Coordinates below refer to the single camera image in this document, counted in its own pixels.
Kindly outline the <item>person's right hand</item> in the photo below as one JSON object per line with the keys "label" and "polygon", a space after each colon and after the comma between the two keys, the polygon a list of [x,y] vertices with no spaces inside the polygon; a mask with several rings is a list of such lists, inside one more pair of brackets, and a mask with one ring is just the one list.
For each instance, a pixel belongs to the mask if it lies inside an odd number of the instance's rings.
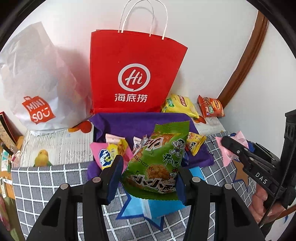
{"label": "person's right hand", "polygon": [[[251,212],[257,223],[261,221],[264,214],[266,213],[266,208],[263,204],[267,200],[267,197],[267,192],[260,185],[257,184],[256,191],[252,196],[252,202],[248,207],[249,211]],[[284,210],[285,208],[280,203],[276,202],[267,215],[265,223],[274,221]]]}

